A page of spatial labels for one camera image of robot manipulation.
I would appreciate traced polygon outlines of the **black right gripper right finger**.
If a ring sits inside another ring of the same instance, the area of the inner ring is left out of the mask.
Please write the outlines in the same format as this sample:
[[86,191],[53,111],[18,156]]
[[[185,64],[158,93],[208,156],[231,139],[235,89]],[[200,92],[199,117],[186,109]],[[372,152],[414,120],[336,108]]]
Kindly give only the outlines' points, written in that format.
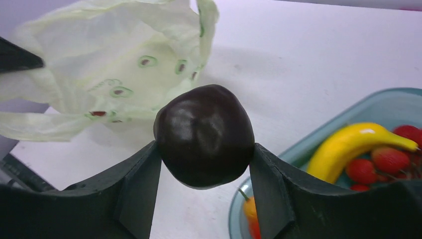
[[422,182],[356,192],[321,181],[255,145],[250,176],[264,239],[419,239]]

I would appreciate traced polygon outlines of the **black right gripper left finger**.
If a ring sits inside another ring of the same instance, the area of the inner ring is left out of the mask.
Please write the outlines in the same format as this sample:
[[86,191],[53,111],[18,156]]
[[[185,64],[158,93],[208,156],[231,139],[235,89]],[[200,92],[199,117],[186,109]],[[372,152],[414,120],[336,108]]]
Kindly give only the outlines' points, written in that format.
[[0,186],[3,239],[147,239],[161,171],[154,141],[67,189]]

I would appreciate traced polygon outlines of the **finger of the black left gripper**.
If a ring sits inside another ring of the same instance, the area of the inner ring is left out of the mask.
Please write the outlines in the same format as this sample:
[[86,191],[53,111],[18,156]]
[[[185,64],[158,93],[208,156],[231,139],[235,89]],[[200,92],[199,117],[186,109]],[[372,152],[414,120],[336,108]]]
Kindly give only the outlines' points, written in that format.
[[10,73],[43,68],[44,61],[39,56],[0,38],[0,72]]

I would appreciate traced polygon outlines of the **red fake bell pepper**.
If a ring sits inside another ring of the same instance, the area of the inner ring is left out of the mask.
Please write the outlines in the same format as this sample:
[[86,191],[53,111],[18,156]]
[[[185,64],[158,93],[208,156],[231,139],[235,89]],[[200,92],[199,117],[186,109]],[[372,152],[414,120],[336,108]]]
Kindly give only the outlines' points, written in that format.
[[253,239],[261,239],[260,227],[257,217],[254,196],[248,197],[240,188],[238,192],[244,197],[243,213],[248,222],[249,233]]

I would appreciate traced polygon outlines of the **yellow fake banana bunch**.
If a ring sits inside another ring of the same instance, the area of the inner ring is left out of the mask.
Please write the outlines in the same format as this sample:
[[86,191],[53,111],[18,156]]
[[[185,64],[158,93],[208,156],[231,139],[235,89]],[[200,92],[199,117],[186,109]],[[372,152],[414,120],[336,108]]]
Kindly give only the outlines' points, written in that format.
[[387,145],[412,152],[419,148],[416,142],[396,135],[377,123],[354,123],[339,129],[322,142],[310,158],[306,172],[334,184],[352,159]]

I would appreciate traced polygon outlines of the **light green plastic bag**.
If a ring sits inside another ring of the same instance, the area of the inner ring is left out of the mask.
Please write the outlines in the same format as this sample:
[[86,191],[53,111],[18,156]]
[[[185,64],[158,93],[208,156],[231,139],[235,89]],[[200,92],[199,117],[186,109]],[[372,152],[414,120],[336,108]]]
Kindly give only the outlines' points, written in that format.
[[2,101],[22,98],[55,113],[0,114],[1,135],[69,141],[95,123],[138,127],[191,90],[211,53],[212,0],[81,0],[19,26],[16,44],[44,67],[0,78]]

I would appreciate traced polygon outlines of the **dark purple fake mangosteen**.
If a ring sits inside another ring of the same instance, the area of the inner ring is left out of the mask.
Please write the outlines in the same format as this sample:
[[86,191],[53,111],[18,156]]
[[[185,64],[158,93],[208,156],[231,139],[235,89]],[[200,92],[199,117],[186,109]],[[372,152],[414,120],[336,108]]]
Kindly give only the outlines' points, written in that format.
[[254,154],[250,118],[235,94],[221,85],[174,98],[157,113],[153,133],[171,174],[197,190],[236,180]]

